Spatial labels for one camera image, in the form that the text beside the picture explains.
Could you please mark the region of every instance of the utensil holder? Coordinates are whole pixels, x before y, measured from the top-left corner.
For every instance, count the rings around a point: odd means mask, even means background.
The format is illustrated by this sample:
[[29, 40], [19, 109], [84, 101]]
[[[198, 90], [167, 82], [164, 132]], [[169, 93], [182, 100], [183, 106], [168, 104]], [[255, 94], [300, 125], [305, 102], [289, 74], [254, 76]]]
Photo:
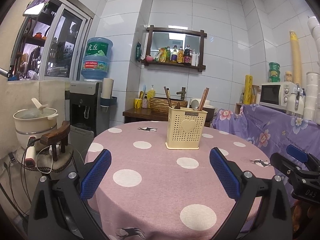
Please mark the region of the utensil holder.
[[170, 150], [198, 150], [206, 111], [169, 107], [166, 147]]

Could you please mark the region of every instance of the charger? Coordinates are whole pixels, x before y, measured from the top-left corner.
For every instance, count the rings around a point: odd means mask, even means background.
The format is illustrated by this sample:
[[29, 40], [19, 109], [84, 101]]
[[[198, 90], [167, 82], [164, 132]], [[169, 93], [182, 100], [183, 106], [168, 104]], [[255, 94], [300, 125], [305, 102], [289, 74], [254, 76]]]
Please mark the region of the charger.
[[[56, 144], [56, 149], [57, 149], [57, 156], [60, 154], [60, 145]], [[52, 145], [49, 147], [49, 154], [52, 155]]]

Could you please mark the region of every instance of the wooden frame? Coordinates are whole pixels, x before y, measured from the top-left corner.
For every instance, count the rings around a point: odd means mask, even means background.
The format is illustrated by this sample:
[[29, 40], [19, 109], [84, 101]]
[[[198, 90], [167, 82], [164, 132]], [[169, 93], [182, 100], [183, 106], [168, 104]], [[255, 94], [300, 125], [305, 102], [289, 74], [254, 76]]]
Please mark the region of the wooden frame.
[[150, 27], [147, 28], [147, 32], [149, 32], [149, 36], [148, 36], [148, 42], [147, 42], [146, 55], [151, 54], [151, 44], [152, 44], [152, 37], [154, 32], [181, 33], [181, 34], [188, 34], [192, 36], [198, 36], [200, 37], [200, 48], [199, 48], [198, 66], [183, 65], [181, 63], [158, 62], [158, 61], [147, 62], [146, 60], [144, 60], [143, 62], [145, 66], [148, 66], [148, 65], [176, 66], [176, 67], [197, 69], [199, 72], [202, 72], [202, 70], [205, 69], [205, 65], [203, 65], [203, 50], [204, 50], [204, 38], [207, 37], [207, 34], [203, 30], [196, 32], [196, 31], [188, 31], [188, 30], [172, 29], [172, 28], [158, 28], [158, 27], [155, 27], [154, 25], [150, 25]]

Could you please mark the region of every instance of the pink tablecloth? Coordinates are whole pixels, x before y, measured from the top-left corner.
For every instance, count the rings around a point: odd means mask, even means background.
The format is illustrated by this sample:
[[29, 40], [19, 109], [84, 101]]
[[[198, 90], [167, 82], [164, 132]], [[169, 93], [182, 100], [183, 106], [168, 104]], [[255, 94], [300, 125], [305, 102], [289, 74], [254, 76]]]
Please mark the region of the pink tablecloth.
[[[90, 206], [99, 211], [111, 240], [208, 240], [235, 204], [209, 162], [218, 147], [228, 160], [261, 178], [274, 169], [251, 142], [204, 127], [199, 150], [168, 150], [167, 122], [123, 124], [98, 135], [86, 162], [105, 148], [112, 163]], [[258, 209], [257, 198], [251, 210]]]

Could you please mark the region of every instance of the yellow cup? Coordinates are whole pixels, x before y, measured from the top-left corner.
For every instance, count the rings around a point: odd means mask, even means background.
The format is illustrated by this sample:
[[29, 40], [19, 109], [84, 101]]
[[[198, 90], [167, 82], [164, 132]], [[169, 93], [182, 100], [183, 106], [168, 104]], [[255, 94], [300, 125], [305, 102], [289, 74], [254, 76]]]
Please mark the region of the yellow cup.
[[134, 108], [142, 108], [142, 99], [135, 98], [135, 100], [134, 100]]

